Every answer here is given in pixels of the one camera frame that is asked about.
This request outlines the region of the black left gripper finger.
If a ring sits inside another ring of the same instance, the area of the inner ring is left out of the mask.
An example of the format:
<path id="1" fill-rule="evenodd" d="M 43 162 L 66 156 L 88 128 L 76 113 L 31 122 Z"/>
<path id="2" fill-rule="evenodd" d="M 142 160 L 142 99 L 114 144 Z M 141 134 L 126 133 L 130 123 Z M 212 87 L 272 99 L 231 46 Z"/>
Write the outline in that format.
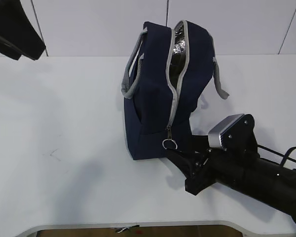
<path id="1" fill-rule="evenodd" d="M 22 52 L 15 45 L 0 36 L 0 53 L 13 60 L 19 60 Z"/>
<path id="2" fill-rule="evenodd" d="M 0 0 L 0 36 L 19 48 L 23 56 L 34 61 L 46 49 L 19 0 Z"/>

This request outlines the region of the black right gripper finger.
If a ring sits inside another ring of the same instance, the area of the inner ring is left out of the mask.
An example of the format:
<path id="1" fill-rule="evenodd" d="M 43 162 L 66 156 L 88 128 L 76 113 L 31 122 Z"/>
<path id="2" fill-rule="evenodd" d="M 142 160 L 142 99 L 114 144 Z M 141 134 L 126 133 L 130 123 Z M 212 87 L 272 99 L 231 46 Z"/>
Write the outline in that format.
<path id="1" fill-rule="evenodd" d="M 186 153 L 174 149 L 166 149 L 166 158 L 172 162 L 186 178 L 193 178 L 207 159 L 203 153 Z"/>
<path id="2" fill-rule="evenodd" d="M 192 135 L 191 147 L 195 152 L 206 153 L 209 146 L 209 140 L 207 135 Z"/>

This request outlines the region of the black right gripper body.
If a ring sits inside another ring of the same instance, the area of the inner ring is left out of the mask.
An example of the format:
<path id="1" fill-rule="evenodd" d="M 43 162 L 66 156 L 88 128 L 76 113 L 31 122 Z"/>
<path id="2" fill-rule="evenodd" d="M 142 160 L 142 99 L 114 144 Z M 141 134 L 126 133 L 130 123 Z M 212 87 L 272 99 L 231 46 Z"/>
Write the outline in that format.
<path id="1" fill-rule="evenodd" d="M 227 150 L 210 148 L 202 153 L 184 153 L 186 162 L 185 191 L 196 196 L 215 183 L 227 184 L 227 176 L 214 168 L 215 161 Z"/>

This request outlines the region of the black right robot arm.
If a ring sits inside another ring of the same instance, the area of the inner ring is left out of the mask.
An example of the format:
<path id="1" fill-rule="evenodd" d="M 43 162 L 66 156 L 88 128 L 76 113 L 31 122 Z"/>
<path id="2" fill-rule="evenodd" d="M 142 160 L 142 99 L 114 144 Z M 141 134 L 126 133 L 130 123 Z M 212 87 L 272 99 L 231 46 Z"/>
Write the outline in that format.
<path id="1" fill-rule="evenodd" d="M 188 193 L 221 183 L 288 214 L 296 224 L 296 168 L 262 158 L 253 134 L 234 150 L 211 148 L 206 139 L 195 135 L 192 153 L 166 149 L 167 159 L 185 176 Z"/>

